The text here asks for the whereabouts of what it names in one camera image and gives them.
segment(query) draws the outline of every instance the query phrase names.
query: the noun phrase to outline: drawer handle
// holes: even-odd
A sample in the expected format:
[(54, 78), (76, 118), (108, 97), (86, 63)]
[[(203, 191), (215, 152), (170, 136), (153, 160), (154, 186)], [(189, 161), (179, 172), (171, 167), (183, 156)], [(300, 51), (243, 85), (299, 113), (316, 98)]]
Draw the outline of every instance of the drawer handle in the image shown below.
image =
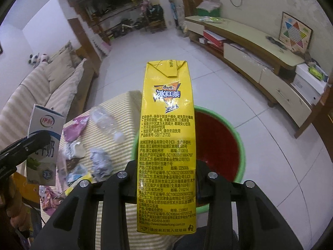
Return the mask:
[(277, 91), (277, 93), (284, 99), (284, 100), (286, 100), (287, 102), (289, 102), (289, 99), (287, 99), (281, 92), (280, 92), (280, 90), (279, 89), (277, 89), (276, 90)]

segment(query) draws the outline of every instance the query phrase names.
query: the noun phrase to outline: game board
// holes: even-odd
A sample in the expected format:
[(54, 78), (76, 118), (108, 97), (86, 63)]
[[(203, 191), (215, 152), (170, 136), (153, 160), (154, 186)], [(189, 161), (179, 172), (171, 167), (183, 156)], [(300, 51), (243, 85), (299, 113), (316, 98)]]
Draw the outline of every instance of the game board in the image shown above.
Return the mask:
[(279, 40), (289, 50), (305, 53), (308, 49), (311, 36), (311, 28), (286, 12), (283, 12)]

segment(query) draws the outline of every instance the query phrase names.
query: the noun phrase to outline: plush toy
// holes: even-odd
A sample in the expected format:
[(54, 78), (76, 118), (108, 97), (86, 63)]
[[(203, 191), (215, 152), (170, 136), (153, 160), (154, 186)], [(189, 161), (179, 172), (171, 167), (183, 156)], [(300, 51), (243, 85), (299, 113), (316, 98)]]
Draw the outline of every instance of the plush toy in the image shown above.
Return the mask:
[(34, 68), (36, 68), (40, 62), (48, 61), (49, 56), (47, 54), (42, 54), (39, 57), (39, 53), (37, 55), (30, 55), (30, 59), (28, 60), (28, 63), (31, 64)]

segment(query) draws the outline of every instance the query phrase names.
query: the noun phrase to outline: white milk carton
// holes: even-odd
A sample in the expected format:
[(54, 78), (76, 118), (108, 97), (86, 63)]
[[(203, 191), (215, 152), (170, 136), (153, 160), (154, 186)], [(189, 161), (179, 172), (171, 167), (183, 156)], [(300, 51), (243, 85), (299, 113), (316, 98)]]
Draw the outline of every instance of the white milk carton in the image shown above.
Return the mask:
[(28, 137), (39, 131), (48, 131), (51, 142), (27, 158), (27, 181), (31, 184), (54, 186), (61, 132), (65, 117), (51, 109), (34, 105)]

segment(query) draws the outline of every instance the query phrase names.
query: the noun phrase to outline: striped tablecloth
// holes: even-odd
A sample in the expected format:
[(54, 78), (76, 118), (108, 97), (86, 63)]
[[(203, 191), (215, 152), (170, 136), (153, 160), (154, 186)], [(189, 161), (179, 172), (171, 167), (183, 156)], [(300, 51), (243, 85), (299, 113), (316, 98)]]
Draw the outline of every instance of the striped tablecloth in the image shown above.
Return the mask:
[[(90, 160), (90, 148), (102, 148), (111, 157), (113, 163), (113, 174), (124, 170), (127, 163), (132, 160), (131, 152), (132, 145), (139, 130), (140, 112), (141, 112), (142, 94), (140, 91), (129, 91), (121, 94), (111, 100), (108, 100), (101, 105), (112, 114), (121, 130), (126, 136), (126, 141), (122, 144), (114, 143), (110, 138), (106, 137), (97, 126), (90, 120), (87, 124), (84, 133), (80, 138), (86, 149), (86, 155), (80, 160), (89, 171), (92, 168)], [(64, 147), (64, 136), (61, 136), (60, 148)], [(100, 250), (101, 238), (101, 220), (102, 220), (103, 202), (99, 203), (96, 225), (96, 249)], [(167, 250), (171, 249), (172, 244), (177, 240), (176, 236), (152, 235), (137, 232), (137, 207), (133, 204), (126, 204), (127, 228), (129, 236), (129, 245), (131, 250)], [(49, 216), (42, 210), (42, 217), (45, 222)]]

